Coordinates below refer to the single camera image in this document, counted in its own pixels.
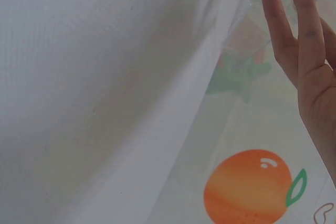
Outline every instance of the orange illustration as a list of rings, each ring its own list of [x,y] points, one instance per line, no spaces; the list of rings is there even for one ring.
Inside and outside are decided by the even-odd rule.
[[[292,198],[301,179],[301,190]],[[214,170],[204,190],[204,204],[215,224],[272,224],[302,196],[306,185],[304,169],[292,182],[289,168],[278,155],[249,150]]]

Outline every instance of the white fabric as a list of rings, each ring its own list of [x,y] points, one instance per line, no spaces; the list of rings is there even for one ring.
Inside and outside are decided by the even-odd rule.
[[[144,223],[238,3],[0,0],[0,223]]]

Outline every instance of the clear plastic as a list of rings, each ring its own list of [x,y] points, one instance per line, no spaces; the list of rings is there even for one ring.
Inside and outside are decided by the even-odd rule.
[[[258,54],[269,43],[269,32],[263,14],[261,0],[242,0],[233,23],[233,31],[224,49],[234,56],[238,62]],[[296,11],[292,0],[282,0],[291,26],[297,23]]]

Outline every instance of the brown outline print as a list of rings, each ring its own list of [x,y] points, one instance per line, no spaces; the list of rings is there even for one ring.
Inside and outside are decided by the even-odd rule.
[[[323,224],[325,224],[325,222],[327,221],[327,212],[330,212],[332,209],[334,209],[334,203],[327,203],[327,204],[324,204],[322,207],[320,207],[319,209],[317,209],[317,211],[316,211],[315,214],[314,214],[314,222],[315,222],[315,224],[319,224],[319,223],[317,222],[317,219],[316,219],[316,214],[317,214],[322,208],[324,208],[324,207],[326,207],[326,206],[331,206],[331,208],[330,208],[328,211],[325,211],[325,212],[323,213],[323,216],[324,216],[324,222],[323,222]]]

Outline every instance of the finger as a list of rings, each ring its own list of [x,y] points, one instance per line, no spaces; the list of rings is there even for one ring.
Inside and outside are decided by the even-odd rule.
[[[297,86],[298,42],[294,38],[281,0],[262,0],[275,58]]]
[[[326,59],[332,69],[336,69],[336,34],[324,19],[321,18]]]
[[[326,60],[322,25],[315,0],[293,0],[299,24],[299,81]]]

